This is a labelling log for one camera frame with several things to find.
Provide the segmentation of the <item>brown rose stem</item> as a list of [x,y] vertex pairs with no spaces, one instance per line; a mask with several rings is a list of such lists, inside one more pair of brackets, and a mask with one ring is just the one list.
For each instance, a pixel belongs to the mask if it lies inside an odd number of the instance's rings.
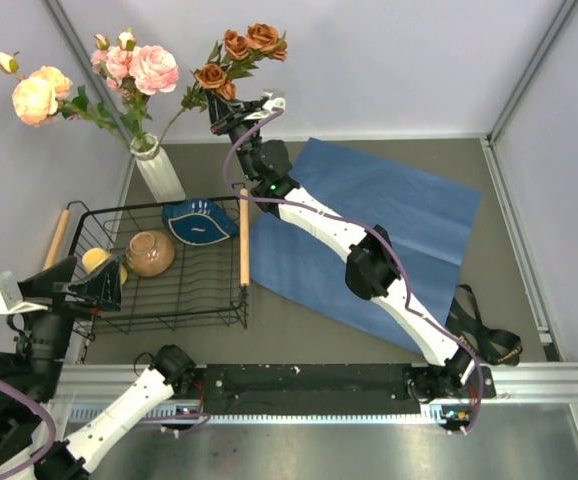
[[266,23],[254,23],[241,35],[235,30],[225,31],[217,40],[203,66],[192,71],[192,83],[185,87],[180,108],[160,135],[164,142],[171,127],[186,112],[209,109],[209,100],[234,102],[237,98],[236,81],[253,76],[263,60],[284,62],[288,55],[286,33],[280,33]]

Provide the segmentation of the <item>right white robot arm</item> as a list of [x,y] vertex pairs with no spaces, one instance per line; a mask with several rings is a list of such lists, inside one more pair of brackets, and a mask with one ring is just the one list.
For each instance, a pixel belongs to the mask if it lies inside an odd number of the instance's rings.
[[230,172],[237,160],[253,188],[240,199],[254,202],[279,220],[300,228],[331,249],[345,264],[345,284],[358,298],[387,312],[416,342],[428,364],[408,385],[415,398],[430,402],[470,391],[473,406],[484,396],[481,362],[467,343],[452,334],[414,295],[407,271],[388,232],[340,216],[294,180],[288,151],[281,140],[264,141],[260,130],[285,111],[279,95],[254,101],[228,101],[206,92],[211,132],[231,142],[223,164]]

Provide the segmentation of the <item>peach rose stem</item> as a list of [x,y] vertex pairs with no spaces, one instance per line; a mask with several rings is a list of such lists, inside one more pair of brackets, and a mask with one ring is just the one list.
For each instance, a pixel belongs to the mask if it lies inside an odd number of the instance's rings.
[[18,119],[32,127],[40,127],[57,119],[81,119],[109,132],[126,148],[129,142],[120,133],[120,126],[104,102],[89,98],[86,87],[80,85],[72,94],[73,82],[60,69],[42,66],[25,76],[13,54],[0,51],[0,70],[17,80],[12,104]]

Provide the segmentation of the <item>blue wrapping paper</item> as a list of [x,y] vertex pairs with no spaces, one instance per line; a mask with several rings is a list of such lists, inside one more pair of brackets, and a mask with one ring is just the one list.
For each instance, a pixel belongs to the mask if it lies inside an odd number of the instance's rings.
[[[292,178],[345,218],[386,229],[413,294],[440,323],[449,313],[473,229],[478,190],[315,138],[287,146]],[[272,292],[399,347],[414,340],[345,284],[345,265],[307,232],[263,213],[250,230],[251,278]]]

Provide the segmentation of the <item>pink rose stem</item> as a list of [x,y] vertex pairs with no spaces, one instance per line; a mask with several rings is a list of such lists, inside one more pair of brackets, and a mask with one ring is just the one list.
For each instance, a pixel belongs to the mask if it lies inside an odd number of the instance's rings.
[[171,93],[175,90],[179,78],[178,65],[174,56],[159,45],[136,45],[130,67],[130,74],[141,94],[142,132],[145,120],[151,116],[147,103],[157,93]]
[[137,40],[131,28],[120,32],[116,44],[106,35],[94,36],[95,50],[90,62],[93,71],[104,79],[107,86],[118,93],[125,111],[120,114],[122,125],[133,138],[143,139],[141,128],[141,94],[130,74]]

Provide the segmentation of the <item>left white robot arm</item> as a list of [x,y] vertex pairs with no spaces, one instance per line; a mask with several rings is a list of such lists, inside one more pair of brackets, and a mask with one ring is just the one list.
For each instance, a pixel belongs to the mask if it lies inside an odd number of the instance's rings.
[[195,362],[165,345],[127,390],[85,427],[60,440],[45,409],[58,389],[74,323],[122,302],[119,257],[80,280],[68,256],[23,281],[0,274],[0,316],[16,332],[0,352],[0,479],[86,479],[145,415],[195,387]]

